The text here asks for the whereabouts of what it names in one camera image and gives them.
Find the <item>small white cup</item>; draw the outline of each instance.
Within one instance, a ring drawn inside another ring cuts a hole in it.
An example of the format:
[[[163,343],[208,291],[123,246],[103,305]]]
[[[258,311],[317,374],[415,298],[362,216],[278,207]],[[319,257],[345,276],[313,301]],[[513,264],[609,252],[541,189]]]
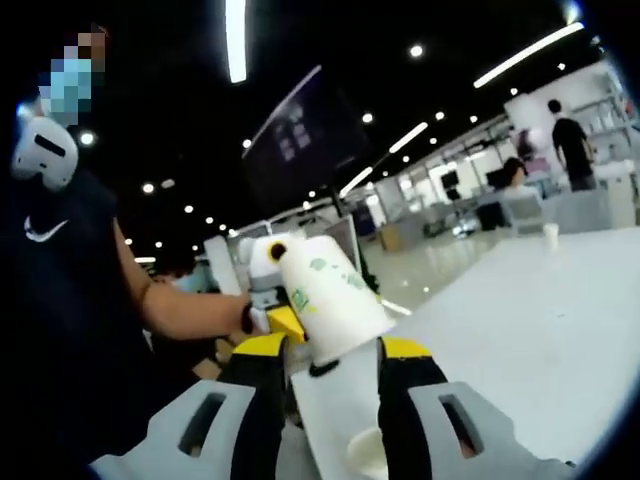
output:
[[[366,477],[373,480],[389,480],[382,431],[373,427],[353,437],[347,446],[347,462]]]
[[[547,246],[550,250],[555,251],[558,249],[558,234],[560,228],[557,223],[545,223],[542,227],[544,236],[547,239]]]

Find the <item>monitor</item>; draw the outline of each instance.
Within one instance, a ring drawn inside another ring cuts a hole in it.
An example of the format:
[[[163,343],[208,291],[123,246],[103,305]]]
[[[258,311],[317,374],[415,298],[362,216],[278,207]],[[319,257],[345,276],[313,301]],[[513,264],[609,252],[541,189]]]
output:
[[[330,184],[366,148],[359,116],[318,66],[276,107],[242,162],[262,214],[270,217]]]
[[[440,177],[440,181],[442,182],[442,188],[445,190],[454,188],[460,182],[458,179],[458,172],[454,170],[453,172],[445,173]]]
[[[337,243],[340,249],[347,256],[349,261],[353,264],[356,271],[362,274],[360,265],[360,254],[358,253],[358,237],[356,236],[356,229],[353,223],[353,217],[347,215],[341,218],[333,225],[330,225],[325,229],[323,235],[329,235]]]
[[[495,188],[496,190],[501,190],[505,187],[504,172],[501,168],[487,172],[485,173],[485,176],[487,177],[487,185]]]

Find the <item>table surface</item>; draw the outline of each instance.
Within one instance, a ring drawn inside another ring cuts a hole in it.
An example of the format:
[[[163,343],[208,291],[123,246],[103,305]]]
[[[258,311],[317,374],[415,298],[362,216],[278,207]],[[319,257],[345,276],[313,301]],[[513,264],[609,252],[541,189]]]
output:
[[[431,349],[504,413],[540,458],[581,462],[619,418],[640,372],[640,228],[509,239],[391,335]],[[319,379],[292,377],[323,478],[360,479],[346,446],[376,423],[375,345]]]

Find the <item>nike logo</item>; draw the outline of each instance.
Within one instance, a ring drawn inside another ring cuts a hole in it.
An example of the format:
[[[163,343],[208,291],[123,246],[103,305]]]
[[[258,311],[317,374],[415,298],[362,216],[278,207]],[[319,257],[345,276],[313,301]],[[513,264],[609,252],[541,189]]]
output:
[[[31,217],[27,217],[24,221],[24,233],[27,235],[29,240],[34,242],[43,243],[53,237],[58,230],[60,230],[69,220],[65,220],[64,222],[60,222],[58,225],[53,227],[48,232],[38,233],[31,227]]]

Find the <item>glossy floor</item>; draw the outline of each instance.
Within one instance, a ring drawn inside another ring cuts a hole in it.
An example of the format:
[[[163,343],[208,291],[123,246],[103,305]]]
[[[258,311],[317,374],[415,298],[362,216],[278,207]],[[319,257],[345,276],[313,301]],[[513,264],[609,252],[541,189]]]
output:
[[[467,238],[444,233],[405,252],[386,252],[379,241],[363,245],[369,270],[378,277],[383,298],[414,310],[453,282],[489,252],[508,230],[477,232]]]

